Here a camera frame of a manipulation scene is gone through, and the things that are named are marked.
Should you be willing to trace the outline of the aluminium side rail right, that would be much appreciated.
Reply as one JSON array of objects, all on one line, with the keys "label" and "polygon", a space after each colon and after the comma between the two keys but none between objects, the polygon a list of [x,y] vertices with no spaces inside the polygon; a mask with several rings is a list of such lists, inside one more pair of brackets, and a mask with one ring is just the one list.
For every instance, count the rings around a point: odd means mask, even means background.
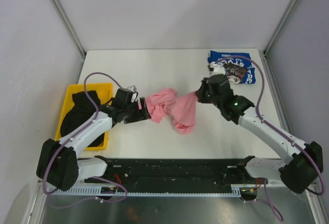
[{"label": "aluminium side rail right", "polygon": [[267,79],[267,83],[273,98],[273,102],[276,108],[276,112],[278,115],[278,119],[280,122],[280,126],[286,130],[287,132],[289,132],[290,134],[291,132],[291,127],[288,121],[288,118],[286,116],[286,110],[283,104],[283,100],[281,97],[281,93],[279,91],[279,87],[277,84],[277,81],[275,79],[275,75],[274,75],[274,71],[270,65],[270,61],[267,57],[267,55],[264,53],[263,50],[259,50],[259,54],[260,54],[260,58],[262,61],[262,65],[263,65],[263,69],[264,69],[264,73]]}]

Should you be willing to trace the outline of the aluminium frame post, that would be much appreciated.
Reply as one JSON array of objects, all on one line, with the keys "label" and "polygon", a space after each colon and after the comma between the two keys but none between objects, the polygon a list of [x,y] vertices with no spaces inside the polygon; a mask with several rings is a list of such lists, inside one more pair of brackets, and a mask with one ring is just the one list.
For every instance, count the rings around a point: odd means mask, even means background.
[{"label": "aluminium frame post", "polygon": [[284,27],[286,26],[286,24],[288,23],[290,17],[292,16],[292,14],[294,13],[294,11],[296,10],[298,4],[300,3],[301,0],[290,0],[288,5],[286,6],[275,30],[273,31],[268,43],[266,44],[264,50],[263,50],[263,54],[264,56],[268,56],[269,52],[271,51],[274,43],[277,41],[277,39],[279,38],[281,32],[283,31]]},{"label": "aluminium frame post", "polygon": [[50,2],[52,3],[59,19],[61,20],[64,28],[66,29],[66,31],[68,32],[69,36],[71,37],[75,47],[77,48],[80,56],[84,59],[86,57],[86,51],[84,49],[84,47],[82,46],[82,43],[80,41],[80,39],[78,38],[78,35],[69,19],[69,17],[67,16],[67,13],[64,10],[64,7],[62,5],[62,3],[60,2],[60,0],[50,0]]}]

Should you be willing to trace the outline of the aluminium frame post left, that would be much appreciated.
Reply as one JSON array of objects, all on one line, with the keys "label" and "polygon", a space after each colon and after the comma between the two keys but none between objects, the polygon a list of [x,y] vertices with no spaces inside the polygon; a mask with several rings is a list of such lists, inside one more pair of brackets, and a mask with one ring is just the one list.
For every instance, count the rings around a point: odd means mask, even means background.
[{"label": "aluminium frame post left", "polygon": [[50,2],[52,3],[59,19],[61,20],[64,28],[66,29],[66,31],[68,32],[69,36],[71,37],[75,47],[77,48],[80,56],[84,59],[86,57],[86,51],[84,49],[84,47],[82,46],[82,43],[80,41],[80,39],[78,38],[78,35],[69,19],[69,17],[67,16],[67,13],[64,10],[64,7],[62,5],[62,3],[60,2],[60,0],[50,0]]}]

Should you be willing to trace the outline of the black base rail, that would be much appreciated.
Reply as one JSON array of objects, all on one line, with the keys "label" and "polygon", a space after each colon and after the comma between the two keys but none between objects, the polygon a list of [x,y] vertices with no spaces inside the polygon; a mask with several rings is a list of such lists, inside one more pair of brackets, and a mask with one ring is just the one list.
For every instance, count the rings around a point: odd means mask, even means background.
[{"label": "black base rail", "polygon": [[102,176],[119,181],[123,186],[135,183],[165,183],[178,181],[185,184],[210,183],[247,184],[263,183],[242,168],[242,159],[112,159]]}]

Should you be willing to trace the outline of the folded blue printed t-shirt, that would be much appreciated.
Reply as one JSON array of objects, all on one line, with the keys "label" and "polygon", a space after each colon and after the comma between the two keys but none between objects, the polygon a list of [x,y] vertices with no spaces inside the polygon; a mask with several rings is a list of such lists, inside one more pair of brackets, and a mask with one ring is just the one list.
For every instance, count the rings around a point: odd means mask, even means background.
[{"label": "folded blue printed t-shirt", "polygon": [[213,74],[216,68],[223,68],[223,73],[231,84],[254,84],[255,68],[246,58],[251,59],[249,53],[211,50],[207,59],[208,69]]}]

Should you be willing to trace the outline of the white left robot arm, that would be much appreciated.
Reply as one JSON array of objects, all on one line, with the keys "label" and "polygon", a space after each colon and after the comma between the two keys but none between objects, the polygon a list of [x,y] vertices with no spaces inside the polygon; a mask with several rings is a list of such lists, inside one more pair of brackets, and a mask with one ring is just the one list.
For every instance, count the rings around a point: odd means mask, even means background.
[{"label": "white left robot arm", "polygon": [[110,161],[102,156],[80,160],[80,154],[101,134],[118,123],[135,123],[150,119],[144,97],[139,97],[134,85],[119,88],[108,104],[100,105],[94,114],[73,132],[58,141],[44,142],[36,175],[61,191],[76,182],[97,177],[101,182],[112,180]]}]

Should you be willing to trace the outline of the black t-shirt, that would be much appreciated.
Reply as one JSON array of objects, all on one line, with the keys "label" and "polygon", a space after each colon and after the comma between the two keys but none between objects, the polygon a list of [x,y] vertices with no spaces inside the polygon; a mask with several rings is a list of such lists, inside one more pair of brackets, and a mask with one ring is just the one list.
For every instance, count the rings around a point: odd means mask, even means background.
[{"label": "black t-shirt", "polygon": [[[95,102],[97,106],[101,105],[101,101],[95,90],[87,92],[91,99]],[[65,115],[61,127],[60,127],[60,138],[71,133],[87,121],[91,116],[93,116],[96,111],[95,107],[86,96],[84,91],[72,94],[72,101],[74,103],[72,109]],[[95,139],[88,147],[98,147],[102,145],[104,141],[104,133],[101,134],[97,139]]]}]

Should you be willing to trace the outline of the yellow plastic bin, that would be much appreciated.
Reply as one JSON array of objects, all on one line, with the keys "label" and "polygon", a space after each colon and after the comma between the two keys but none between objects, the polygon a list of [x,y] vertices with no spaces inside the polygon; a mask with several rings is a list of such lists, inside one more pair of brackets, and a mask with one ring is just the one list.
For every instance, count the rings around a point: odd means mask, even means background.
[{"label": "yellow plastic bin", "polygon": [[60,127],[62,124],[62,121],[67,114],[68,111],[70,111],[74,105],[72,101],[72,94],[76,94],[78,92],[84,91],[86,96],[89,98],[93,106],[99,107],[95,104],[95,102],[91,99],[90,95],[87,93],[88,91],[95,90],[98,94],[98,97],[101,101],[101,105],[105,104],[110,98],[113,97],[113,85],[112,83],[93,83],[93,84],[74,84],[74,85],[69,85],[66,91],[65,99],[64,99],[64,104],[62,106],[61,110],[61,115],[60,115],[60,120],[59,124],[57,127],[57,132],[55,136],[55,141],[58,141],[60,139]]}]

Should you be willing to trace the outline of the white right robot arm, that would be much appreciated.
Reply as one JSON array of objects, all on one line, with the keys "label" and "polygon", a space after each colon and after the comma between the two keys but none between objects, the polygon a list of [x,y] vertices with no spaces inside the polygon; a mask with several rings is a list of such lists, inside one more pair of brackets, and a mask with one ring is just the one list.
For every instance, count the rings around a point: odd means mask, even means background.
[{"label": "white right robot arm", "polygon": [[203,78],[196,91],[199,103],[213,104],[227,121],[248,130],[267,144],[279,159],[248,156],[238,164],[237,178],[250,183],[255,178],[282,182],[295,193],[303,193],[323,172],[322,147],[308,144],[264,118],[247,98],[235,95],[223,74]]}]

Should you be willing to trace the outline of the aluminium frame post right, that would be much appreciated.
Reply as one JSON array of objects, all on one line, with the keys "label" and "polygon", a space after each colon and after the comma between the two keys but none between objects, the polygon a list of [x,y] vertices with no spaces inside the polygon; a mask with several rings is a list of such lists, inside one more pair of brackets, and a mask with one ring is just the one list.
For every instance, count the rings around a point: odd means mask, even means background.
[{"label": "aluminium frame post right", "polygon": [[274,43],[277,41],[277,39],[279,38],[281,32],[283,31],[284,27],[286,26],[286,24],[288,23],[290,17],[292,16],[292,14],[294,13],[294,11],[296,10],[298,4],[300,3],[301,0],[290,0],[288,5],[286,6],[275,30],[273,31],[268,43],[266,44],[264,50],[263,50],[263,54],[264,56],[268,56],[269,52],[271,51]]}]

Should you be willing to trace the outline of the pink t-shirt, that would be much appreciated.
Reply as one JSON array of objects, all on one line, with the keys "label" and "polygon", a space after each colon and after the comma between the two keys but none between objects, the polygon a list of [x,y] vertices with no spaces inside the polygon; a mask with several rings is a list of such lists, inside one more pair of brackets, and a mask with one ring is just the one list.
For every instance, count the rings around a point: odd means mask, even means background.
[{"label": "pink t-shirt", "polygon": [[179,96],[172,88],[164,88],[145,99],[151,120],[160,123],[170,117],[173,128],[182,135],[193,132],[196,116],[196,92]]}]

